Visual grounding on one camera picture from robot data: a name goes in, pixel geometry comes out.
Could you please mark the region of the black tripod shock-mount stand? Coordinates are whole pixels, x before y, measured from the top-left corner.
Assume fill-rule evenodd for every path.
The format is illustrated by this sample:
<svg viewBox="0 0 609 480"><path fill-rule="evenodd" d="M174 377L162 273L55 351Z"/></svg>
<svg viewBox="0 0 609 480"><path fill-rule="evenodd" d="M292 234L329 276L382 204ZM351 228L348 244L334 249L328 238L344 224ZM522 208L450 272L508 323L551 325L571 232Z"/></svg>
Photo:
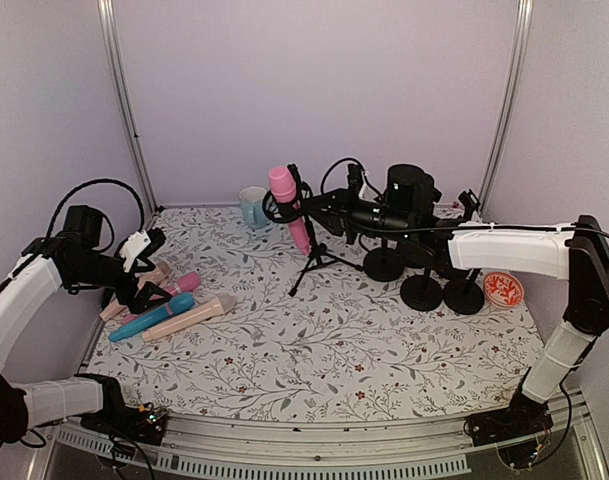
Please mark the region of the black tripod shock-mount stand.
<svg viewBox="0 0 609 480"><path fill-rule="evenodd" d="M329 251L326 244L319 243L317 241L315 229L314 229L313 223L311 221L311 218L304 213L303 208L301 207L301 200L300 200L300 198L301 198L300 193L301 193L302 188L310 187L310 186L306 182L303 182L301 180L301 177L299 176L299 170L295 164L291 164L286 167L292 173L292 175L295 179L295 182L297 184L297 190L298 190L297 200L299 201L298 214L304 220L304 223L305 223L308 235L309 235L309 239L310 239L310 246L311 246L310 254L308 256L304 255L307 259L306 264L303 267L303 269L300 271L297 280L295 281L294 285L288 292L288 295L290 297L294 297L298 292L299 286L300 286L302 280L304 279L304 276L307 273L313 272L320 268L334 265L336 263L340 263L344 266L348 266L348 267L356 270L357 272L362 272L363 267L359 264L349 262L349 261L341 258L340 256L332 254ZM264 214L266 215L266 217L268 218L268 220L270 222L279 224L279 225L286 225L288 227L287 221L283 220L281 218L280 212L278 211L278 205L275 202L275 199L273 198L273 195L270 191L270 186L269 186L269 191L266 193L266 195L264 197L262 207L263 207Z"/></svg>

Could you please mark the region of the blue microphone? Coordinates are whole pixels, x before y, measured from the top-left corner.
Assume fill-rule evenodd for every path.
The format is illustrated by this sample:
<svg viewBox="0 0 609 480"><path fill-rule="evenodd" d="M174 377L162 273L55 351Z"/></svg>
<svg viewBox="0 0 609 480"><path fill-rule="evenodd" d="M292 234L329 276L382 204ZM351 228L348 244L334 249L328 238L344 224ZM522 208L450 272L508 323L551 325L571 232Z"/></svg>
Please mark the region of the blue microphone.
<svg viewBox="0 0 609 480"><path fill-rule="evenodd" d="M138 316L109 335L109 341L119 342L135 336L159 323L192 309L195 300L190 292L172 297L167 303Z"/></svg>

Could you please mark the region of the short pink microphone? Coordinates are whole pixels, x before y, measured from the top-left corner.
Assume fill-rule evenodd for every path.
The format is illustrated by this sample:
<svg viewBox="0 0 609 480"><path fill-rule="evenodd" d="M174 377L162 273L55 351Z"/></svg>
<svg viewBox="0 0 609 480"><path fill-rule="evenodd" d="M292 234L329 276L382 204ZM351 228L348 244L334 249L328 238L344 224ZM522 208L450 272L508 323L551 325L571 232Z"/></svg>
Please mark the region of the short pink microphone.
<svg viewBox="0 0 609 480"><path fill-rule="evenodd" d="M181 293L193 292L201 284L201 279L196 272L188 273L179 277L175 281L168 281L162 285L162 289L171 297L175 297ZM141 315L124 314L117 319L120 324L127 324Z"/></svg>

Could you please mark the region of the tall pink microphone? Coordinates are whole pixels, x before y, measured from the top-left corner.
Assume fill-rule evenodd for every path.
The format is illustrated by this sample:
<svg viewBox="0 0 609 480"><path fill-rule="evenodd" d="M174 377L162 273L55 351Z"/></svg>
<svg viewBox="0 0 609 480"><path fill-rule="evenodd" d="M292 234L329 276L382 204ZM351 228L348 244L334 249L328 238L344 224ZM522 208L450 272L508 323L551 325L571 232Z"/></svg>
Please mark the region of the tall pink microphone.
<svg viewBox="0 0 609 480"><path fill-rule="evenodd" d="M286 166L277 166L269 171L270 191L278 205L281 218L287 221L295 246L308 256L311 246L303 218L298 214L297 184Z"/></svg>

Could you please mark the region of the round stand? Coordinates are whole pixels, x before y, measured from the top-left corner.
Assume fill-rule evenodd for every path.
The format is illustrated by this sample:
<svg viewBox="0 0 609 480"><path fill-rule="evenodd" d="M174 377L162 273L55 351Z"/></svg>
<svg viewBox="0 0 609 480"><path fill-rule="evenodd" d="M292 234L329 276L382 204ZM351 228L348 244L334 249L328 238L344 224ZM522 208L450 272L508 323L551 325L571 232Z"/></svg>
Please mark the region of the round stand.
<svg viewBox="0 0 609 480"><path fill-rule="evenodd" d="M436 224L437 227L457 227L464 222L471 221L480 207L480 201L472 190L462 192L458 196L458 202L464 208L464 213L457 218L439 220ZM470 271L455 268L450 259L447 242L452 238L453 231L440 230L435 236L437 247L435 272L446 280L467 278Z"/></svg>
<svg viewBox="0 0 609 480"><path fill-rule="evenodd" d="M400 298L413 310L429 312L442 303L443 289L431 276L431 268L427 267L422 274L410 276L402 282Z"/></svg>
<svg viewBox="0 0 609 480"><path fill-rule="evenodd" d="M432 268L435 251L421 244L409 244L403 248L403 257L409 268Z"/></svg>
<svg viewBox="0 0 609 480"><path fill-rule="evenodd" d="M466 278L449 280L443 290L444 303L461 315L477 314L485 304L482 288L477 284L480 269L474 269Z"/></svg>
<svg viewBox="0 0 609 480"><path fill-rule="evenodd" d="M388 239L380 238L379 245L364 257L363 270L374 281L391 282L402 276L405 262L398 250L389 245Z"/></svg>

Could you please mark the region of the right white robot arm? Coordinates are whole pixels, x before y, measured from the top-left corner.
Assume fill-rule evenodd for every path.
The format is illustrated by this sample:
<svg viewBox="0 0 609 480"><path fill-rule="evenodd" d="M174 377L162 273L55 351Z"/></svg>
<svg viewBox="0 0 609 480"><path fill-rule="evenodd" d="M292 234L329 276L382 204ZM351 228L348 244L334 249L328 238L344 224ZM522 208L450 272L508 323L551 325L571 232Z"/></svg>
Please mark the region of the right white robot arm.
<svg viewBox="0 0 609 480"><path fill-rule="evenodd" d="M441 194L423 169L396 164L375 200L362 198L369 181L355 159L348 164L344 188L314 195L293 165L272 169L271 195L289 222L295 244L305 255L318 251L314 222L354 243L359 235L393 241L369 253L364 270L375 279L397 279L407 262L424 269L407 279L401 296L417 310L441 303L462 314L473 313L470 289L481 269L548 276L568 283L568 304L543 354L530 367L501 415L501 427L521 436L540 417L546 403L596 339L609 328L609 235L596 219L583 215L553 226L494 225L472 219L479 203L472 192L460 199L463 216L440 219L434 214Z"/></svg>

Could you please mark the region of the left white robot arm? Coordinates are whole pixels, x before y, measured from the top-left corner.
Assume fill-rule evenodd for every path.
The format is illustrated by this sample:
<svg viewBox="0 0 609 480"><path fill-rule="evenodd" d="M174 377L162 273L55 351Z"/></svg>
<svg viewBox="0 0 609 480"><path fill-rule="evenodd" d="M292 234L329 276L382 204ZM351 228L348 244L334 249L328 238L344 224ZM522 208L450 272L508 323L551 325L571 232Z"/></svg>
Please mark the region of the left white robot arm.
<svg viewBox="0 0 609 480"><path fill-rule="evenodd" d="M2 371L20 334L43 303L60 289L113 290L119 305L141 314L170 295L140 274L155 270L150 256L166 241L159 228L129 236L115 256L98 248L106 216L99 210L68 208L62 230L37 238L0 284L0 442L16 443L33 428L78 416L84 427L131 437L146 426L144 414L125 404L119 382L104 375L30 384L9 383Z"/></svg>

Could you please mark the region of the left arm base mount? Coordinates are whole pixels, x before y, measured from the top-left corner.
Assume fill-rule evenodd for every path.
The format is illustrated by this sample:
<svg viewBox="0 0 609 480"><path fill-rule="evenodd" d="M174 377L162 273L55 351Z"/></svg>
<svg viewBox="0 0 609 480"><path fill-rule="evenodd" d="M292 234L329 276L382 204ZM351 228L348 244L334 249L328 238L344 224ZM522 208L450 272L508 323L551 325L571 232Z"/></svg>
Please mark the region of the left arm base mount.
<svg viewBox="0 0 609 480"><path fill-rule="evenodd" d="M93 380L102 389L102 408L81 416L80 425L83 428L105 435L120 434L137 443L162 444L167 426L165 414L156 413L151 404L146 404L143 411L139 407L128 406L115 378L99 374L78 374L77 377Z"/></svg>

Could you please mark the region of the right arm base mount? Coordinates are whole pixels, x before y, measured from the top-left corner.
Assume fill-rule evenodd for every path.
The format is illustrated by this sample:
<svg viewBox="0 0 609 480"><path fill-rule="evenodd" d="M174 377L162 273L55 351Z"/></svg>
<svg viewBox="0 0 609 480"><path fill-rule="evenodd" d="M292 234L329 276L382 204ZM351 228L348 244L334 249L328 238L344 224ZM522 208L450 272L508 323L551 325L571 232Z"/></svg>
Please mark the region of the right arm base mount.
<svg viewBox="0 0 609 480"><path fill-rule="evenodd" d="M482 446L544 432L552 426L547 402L516 393L506 407L469 415L463 431L474 446Z"/></svg>

